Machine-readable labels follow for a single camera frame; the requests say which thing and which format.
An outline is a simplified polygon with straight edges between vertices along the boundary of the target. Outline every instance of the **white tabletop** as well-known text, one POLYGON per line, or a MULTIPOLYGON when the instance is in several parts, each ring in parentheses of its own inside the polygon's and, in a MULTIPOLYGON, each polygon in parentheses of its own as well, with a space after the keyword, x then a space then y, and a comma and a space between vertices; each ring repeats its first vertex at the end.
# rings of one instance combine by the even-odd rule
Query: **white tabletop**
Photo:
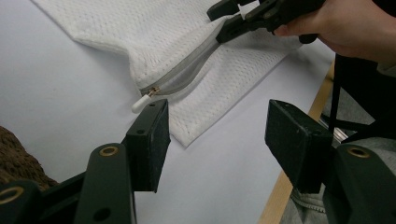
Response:
MULTIPOLYGON (((80 174, 136 118, 128 59, 72 41, 26 0, 0 0, 0 28, 0 125, 48 176, 80 174)), ((136 193, 138 223, 256 223, 280 172, 264 142, 268 101, 307 112, 333 57, 303 46, 189 147, 171 137, 158 192, 136 193)))

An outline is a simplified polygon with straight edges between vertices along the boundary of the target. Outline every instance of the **screw hole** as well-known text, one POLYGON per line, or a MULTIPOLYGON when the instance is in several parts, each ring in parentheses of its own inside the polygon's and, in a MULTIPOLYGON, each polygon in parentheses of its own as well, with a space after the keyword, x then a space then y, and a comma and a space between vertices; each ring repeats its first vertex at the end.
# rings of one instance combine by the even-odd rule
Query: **screw hole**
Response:
POLYGON ((352 156, 356 156, 359 158, 369 158, 370 154, 368 152, 366 152, 364 149, 362 148, 357 148, 357 147, 351 147, 347 150, 347 152, 349 154, 351 154, 352 156))
POLYGON ((117 154, 117 152, 119 152, 119 149, 117 147, 105 147, 99 151, 99 154, 101 156, 112 156, 114 154, 117 154))
POLYGON ((93 215, 93 220, 100 222, 108 219, 110 217, 111 211, 108 208, 102 208, 95 212, 93 215))
POLYGON ((0 204, 14 201, 23 194, 22 187, 13 187, 0 192, 0 204))

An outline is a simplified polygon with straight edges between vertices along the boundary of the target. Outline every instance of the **zipper slider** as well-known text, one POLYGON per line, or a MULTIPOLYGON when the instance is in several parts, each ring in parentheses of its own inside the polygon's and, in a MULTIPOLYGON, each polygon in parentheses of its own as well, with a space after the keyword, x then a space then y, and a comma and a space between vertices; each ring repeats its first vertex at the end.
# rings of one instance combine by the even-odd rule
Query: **zipper slider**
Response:
POLYGON ((153 87, 149 89, 148 93, 145 94, 140 100, 132 105, 132 112, 138 114, 142 112, 143 108, 151 102, 151 97, 160 91, 159 87, 153 87))

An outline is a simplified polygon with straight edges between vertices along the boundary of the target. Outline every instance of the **human hand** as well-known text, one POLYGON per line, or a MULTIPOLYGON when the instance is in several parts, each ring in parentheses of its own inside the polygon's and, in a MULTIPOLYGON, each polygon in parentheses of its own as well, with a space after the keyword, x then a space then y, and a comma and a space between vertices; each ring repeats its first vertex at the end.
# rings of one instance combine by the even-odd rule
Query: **human hand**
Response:
POLYGON ((327 0, 319 10, 280 26, 274 33, 318 34, 340 55, 396 63, 396 18, 372 0, 327 0))

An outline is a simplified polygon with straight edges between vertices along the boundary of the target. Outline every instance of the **finger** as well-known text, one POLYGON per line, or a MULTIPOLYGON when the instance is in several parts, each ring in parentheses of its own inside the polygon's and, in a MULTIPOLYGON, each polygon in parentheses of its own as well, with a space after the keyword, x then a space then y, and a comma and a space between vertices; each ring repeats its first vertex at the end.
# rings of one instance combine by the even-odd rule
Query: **finger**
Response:
POLYGON ((315 11, 300 16, 286 25, 279 26, 276 30, 274 30, 274 34, 279 36, 317 34, 317 14, 318 12, 315 11))

